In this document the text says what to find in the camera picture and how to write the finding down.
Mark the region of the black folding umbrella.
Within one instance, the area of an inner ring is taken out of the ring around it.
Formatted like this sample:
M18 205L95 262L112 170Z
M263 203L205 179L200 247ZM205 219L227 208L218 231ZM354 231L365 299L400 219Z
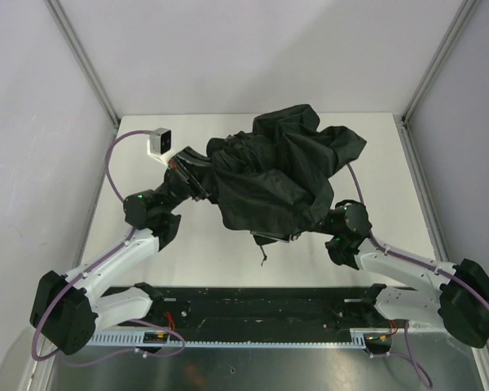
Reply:
M309 104L256 116L251 132L208 141L214 196L226 228L282 238L317 231L338 265L352 265L364 229L349 230L348 208L332 210L329 179L367 142L346 126L319 130Z

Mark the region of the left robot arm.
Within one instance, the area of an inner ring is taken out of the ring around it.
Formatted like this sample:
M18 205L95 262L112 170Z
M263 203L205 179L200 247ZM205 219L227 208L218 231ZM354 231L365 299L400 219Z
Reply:
M127 196L123 211L130 231L119 244L93 261L65 274L50 271L38 283L29 322L35 329L32 356L44 336L57 352L77 353L99 331L131 322L143 324L165 316L164 297L148 283L108 294L115 280L154 256L170 244L178 233L181 217L174 214L188 199L204 200L210 193L203 186L211 169L209 157L191 147L173 155L167 162L162 184Z

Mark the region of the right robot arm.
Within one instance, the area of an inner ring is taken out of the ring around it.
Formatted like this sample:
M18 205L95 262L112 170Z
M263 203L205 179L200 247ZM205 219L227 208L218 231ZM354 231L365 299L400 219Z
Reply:
M475 261L437 261L394 248L372 233L366 207L346 200L313 229L331 235L325 244L338 266L383 275L401 285L377 288L372 303L386 319L443 328L481 349L489 341L489 275Z

